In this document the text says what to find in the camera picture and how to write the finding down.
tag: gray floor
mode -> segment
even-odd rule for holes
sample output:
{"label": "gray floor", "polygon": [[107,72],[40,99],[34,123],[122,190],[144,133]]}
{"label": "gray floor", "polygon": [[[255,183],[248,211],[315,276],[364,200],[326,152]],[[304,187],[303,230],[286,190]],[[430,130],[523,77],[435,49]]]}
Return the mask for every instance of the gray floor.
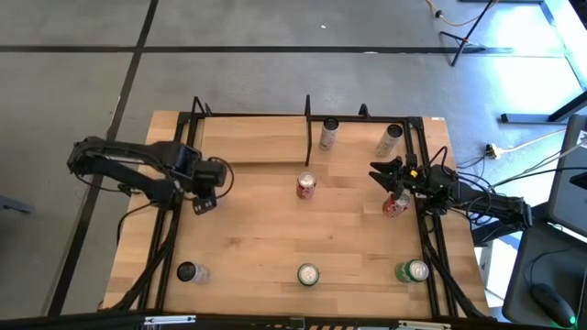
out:
{"label": "gray floor", "polygon": [[[148,0],[3,1],[0,45],[134,45],[148,6]],[[453,21],[483,8],[457,0],[437,6]],[[424,0],[161,0],[147,43],[453,46],[438,38],[442,29],[465,31],[433,20]],[[301,113],[311,94],[316,113],[355,114],[367,103],[376,115],[444,116],[459,161],[478,156],[486,143],[508,148],[558,129],[497,120],[503,112],[547,114],[581,92],[539,6],[500,4],[473,39],[516,52],[465,56],[456,68],[447,56],[424,54],[145,54],[118,139],[142,142],[152,111],[187,110],[194,95],[217,112]],[[0,194],[37,209],[31,216],[0,212],[1,318],[43,313],[86,188],[65,161],[74,141],[104,135],[130,56],[0,54]],[[518,173],[555,152],[561,139],[487,161],[484,177],[496,182]],[[549,180],[534,178],[540,191],[519,182],[502,192],[538,204],[548,198]],[[101,193],[66,313],[92,311],[101,301],[126,203],[124,195]]]}

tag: wooden table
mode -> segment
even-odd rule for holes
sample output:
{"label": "wooden table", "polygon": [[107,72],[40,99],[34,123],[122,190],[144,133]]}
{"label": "wooden table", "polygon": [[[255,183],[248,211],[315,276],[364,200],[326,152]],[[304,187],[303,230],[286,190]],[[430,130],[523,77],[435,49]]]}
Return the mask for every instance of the wooden table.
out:
{"label": "wooden table", "polygon": [[[155,112],[146,143],[172,140],[177,115]],[[454,168],[446,123],[442,118],[425,118],[424,123],[428,152],[433,155],[448,146],[447,166]],[[340,123],[336,145],[328,152],[317,147],[321,123],[312,125],[309,167],[304,166],[304,158],[302,162],[287,158],[288,162],[267,162],[272,157],[283,160],[280,152],[285,153],[284,149],[265,154],[261,162],[241,159],[233,164],[232,191],[219,200],[215,210],[196,216],[189,203],[183,204],[165,312],[431,317],[426,284],[404,284],[393,273],[397,263],[422,257],[415,209],[386,218],[381,208],[387,193],[368,176],[369,163],[379,160],[374,149],[387,124]],[[198,121],[194,146],[200,149],[204,141],[206,157],[215,156],[214,147],[206,147],[210,145],[206,139],[222,137],[218,129],[211,119]],[[262,129],[243,130],[251,131],[267,135],[259,133]],[[417,137],[412,134],[419,153]],[[259,153],[264,148],[256,143],[263,140],[249,139],[246,151]],[[403,141],[387,160],[396,155],[405,155]],[[303,171],[317,177],[316,194],[310,201],[295,194],[296,177]],[[142,195],[133,196],[129,209],[146,202]],[[156,213],[148,208],[127,218],[104,307],[116,303],[143,270]],[[442,217],[442,224],[454,278],[477,308],[489,313],[468,222],[449,213]],[[210,269],[206,285],[177,279],[178,265],[187,260]],[[300,285],[296,278],[298,267],[306,262],[317,265],[321,273],[319,283],[311,288]],[[447,314],[442,280],[436,276],[440,309]],[[153,282],[159,282],[158,274]],[[156,284],[151,286],[149,306],[154,305]]]}

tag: black cable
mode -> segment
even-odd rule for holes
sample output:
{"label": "black cable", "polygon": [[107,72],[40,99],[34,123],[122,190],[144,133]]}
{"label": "black cable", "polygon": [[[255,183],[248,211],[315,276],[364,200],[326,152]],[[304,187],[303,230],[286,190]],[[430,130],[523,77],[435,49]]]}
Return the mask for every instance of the black cable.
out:
{"label": "black cable", "polygon": [[[471,222],[472,222],[473,224],[475,224],[476,226],[483,226],[483,225],[485,225],[485,224],[489,223],[489,222],[492,220],[492,218],[490,217],[489,219],[487,219],[487,220],[485,220],[485,221],[483,221],[483,222],[479,223],[479,219],[481,219],[481,218],[483,217],[483,215],[480,215],[480,214],[478,214],[479,216],[477,216],[477,217],[476,217],[476,218],[474,218],[474,219],[471,219],[471,216],[469,215],[469,213],[471,212],[471,208],[473,207],[473,205],[474,205],[475,203],[479,202],[480,200],[482,200],[483,198],[485,198],[485,196],[477,197],[477,198],[475,198],[475,199],[474,199],[474,200],[473,200],[473,201],[472,201],[472,202],[469,204],[469,206],[467,206],[467,210],[466,210],[466,214],[465,214],[465,216],[467,216],[467,218],[469,219],[469,221],[471,221]],[[490,209],[490,208],[491,208],[491,206],[489,206],[489,207],[487,208],[487,210],[485,211],[485,213],[489,212],[489,209]]]}
{"label": "black cable", "polygon": [[[477,182],[475,182],[473,180],[467,179],[467,178],[459,177],[459,179],[460,180],[464,180],[466,182],[471,182],[474,185],[476,185],[479,188],[481,188],[481,190],[485,193],[485,196],[483,196],[483,197],[487,198],[487,208],[485,209],[485,212],[483,214],[478,214],[476,218],[471,219],[472,221],[475,221],[476,222],[477,220],[481,219],[485,214],[487,214],[491,210],[491,208],[492,208],[492,196],[490,195],[490,193],[487,190],[487,188],[484,188],[479,183],[477,183]],[[482,198],[482,197],[477,197],[476,199],[474,199],[473,201],[471,201],[471,205],[475,204],[477,202],[477,199],[479,199],[479,198]]]}
{"label": "black cable", "polygon": [[144,204],[142,206],[139,206],[136,209],[132,209],[132,210],[126,212],[124,215],[122,215],[122,217],[120,218],[120,220],[118,220],[118,227],[117,227],[117,230],[116,230],[116,246],[118,246],[118,243],[120,242],[120,236],[122,234],[122,225],[124,224],[125,219],[127,218],[127,216],[132,215],[135,212],[138,212],[138,211],[140,211],[140,210],[142,210],[142,209],[144,209],[144,208],[146,208],[148,206],[151,206],[153,204],[155,204],[155,203],[154,202],[146,203],[146,204]]}
{"label": "black cable", "polygon": [[526,284],[528,284],[528,286],[532,286],[534,285],[534,266],[536,265],[536,263],[541,260],[542,258],[544,258],[545,256],[551,255],[551,254],[555,254],[555,253],[561,253],[561,252],[566,252],[569,251],[571,249],[573,249],[574,247],[566,247],[563,249],[558,249],[558,250],[554,250],[554,251],[549,251],[549,252],[544,252],[539,254],[536,258],[534,258],[531,263],[526,265],[526,268],[529,266],[530,267],[530,281],[528,282],[528,279],[526,278],[526,274],[524,276],[524,279],[526,280]]}
{"label": "black cable", "polygon": [[482,164],[483,164],[483,165],[482,165],[482,168],[481,168],[481,174],[479,174],[479,178],[480,178],[480,179],[482,179],[482,178],[483,178],[483,174],[485,173],[485,159],[486,159],[486,158],[487,158],[486,156],[483,156],[483,162],[482,162]]}
{"label": "black cable", "polygon": [[469,165],[457,165],[457,169],[460,169],[460,170],[466,170],[466,169],[468,169],[468,168],[470,168],[470,167],[472,167],[472,166],[475,166],[475,165],[479,164],[479,163],[480,163],[480,162],[481,162],[483,159],[485,159],[485,157],[487,157],[487,156],[486,156],[485,154],[483,154],[483,156],[480,156],[480,157],[478,157],[478,158],[475,158],[475,159],[469,159],[469,160],[465,160],[465,161],[464,161],[465,163],[466,163],[466,162],[469,162],[469,161],[471,161],[471,160],[476,160],[476,161],[475,161],[475,162],[473,162],[472,164],[469,164]]}
{"label": "black cable", "polygon": [[430,230],[426,231],[428,234],[432,234],[432,233],[434,233],[435,230],[437,230],[437,221],[435,220],[435,217],[432,215],[430,217],[432,218],[432,228],[430,228]]}
{"label": "black cable", "polygon": [[479,176],[477,174],[465,173],[465,172],[457,172],[457,174],[458,175],[469,175],[471,177],[477,178],[477,181],[476,181],[477,183],[479,183],[479,180],[487,183],[487,186],[489,188],[489,191],[492,192],[492,193],[495,193],[495,189],[491,188],[491,184],[487,180],[485,180],[484,178],[482,178],[481,176]]}
{"label": "black cable", "polygon": [[501,183],[495,184],[494,186],[492,186],[492,188],[501,186],[502,184],[506,184],[506,183],[512,182],[514,180],[524,179],[524,178],[531,177],[531,176],[538,175],[538,174],[548,173],[548,172],[552,172],[552,171],[565,171],[565,170],[587,170],[587,167],[568,167],[568,168],[559,168],[559,169],[553,169],[553,170],[542,170],[540,172],[530,173],[530,174],[522,175],[522,176],[515,177],[512,179],[508,179],[508,180],[503,181]]}
{"label": "black cable", "polygon": [[228,185],[228,189],[225,192],[222,192],[219,196],[217,196],[217,199],[220,199],[220,198],[226,196],[227,193],[230,192],[230,190],[232,189],[232,186],[235,184],[235,172],[232,170],[232,166],[230,166],[230,164],[228,164],[228,162],[224,159],[221,159],[219,157],[210,157],[208,160],[218,160],[218,161],[224,163],[228,167],[228,170],[230,171],[230,176],[231,176],[230,184]]}
{"label": "black cable", "polygon": [[432,165],[432,162],[438,157],[438,155],[440,155],[440,152],[442,152],[444,150],[444,157],[443,159],[445,160],[447,158],[447,152],[449,152],[449,149],[447,148],[447,146],[444,146],[442,148],[440,148],[437,153],[432,157],[432,159],[428,162],[427,165],[425,165],[424,167],[428,167],[430,168],[430,166]]}
{"label": "black cable", "polygon": [[93,183],[91,183],[89,181],[86,181],[86,180],[82,179],[82,177],[80,177],[78,174],[75,174],[75,178],[77,178],[77,180],[79,180],[79,181],[81,181],[81,182],[83,182],[83,183],[85,183],[85,184],[87,184],[89,186],[98,188],[101,191],[111,192],[111,193],[123,193],[123,191],[121,191],[120,189],[114,190],[114,189],[108,189],[108,188],[97,186],[97,185],[95,185],[95,184],[93,184]]}

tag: dark soda can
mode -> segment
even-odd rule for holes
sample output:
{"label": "dark soda can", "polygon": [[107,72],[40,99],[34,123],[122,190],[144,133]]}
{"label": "dark soda can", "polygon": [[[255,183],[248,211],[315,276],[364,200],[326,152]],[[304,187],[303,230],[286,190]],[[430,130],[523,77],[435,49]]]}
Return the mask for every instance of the dark soda can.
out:
{"label": "dark soda can", "polygon": [[204,265],[194,264],[190,261],[182,262],[177,268],[177,278],[180,281],[192,281],[198,284],[208,282],[210,271]]}

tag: silver can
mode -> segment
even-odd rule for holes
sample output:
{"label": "silver can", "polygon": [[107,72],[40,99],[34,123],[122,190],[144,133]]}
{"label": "silver can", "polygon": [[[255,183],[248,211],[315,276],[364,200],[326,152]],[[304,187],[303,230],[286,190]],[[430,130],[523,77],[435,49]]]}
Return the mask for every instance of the silver can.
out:
{"label": "silver can", "polygon": [[329,150],[337,140],[338,121],[336,118],[328,117],[324,119],[322,125],[322,134],[320,135],[320,148]]}
{"label": "silver can", "polygon": [[375,149],[375,156],[379,158],[384,158],[389,156],[392,152],[393,147],[397,144],[397,142],[402,137],[404,130],[396,124],[391,124],[385,129],[383,132],[382,138],[379,140],[377,144],[377,148]]}
{"label": "silver can", "polygon": [[182,262],[180,267],[177,268],[177,278],[180,281],[191,281],[198,284],[204,284],[208,282],[210,277],[210,271],[204,265],[194,264],[190,261]]}

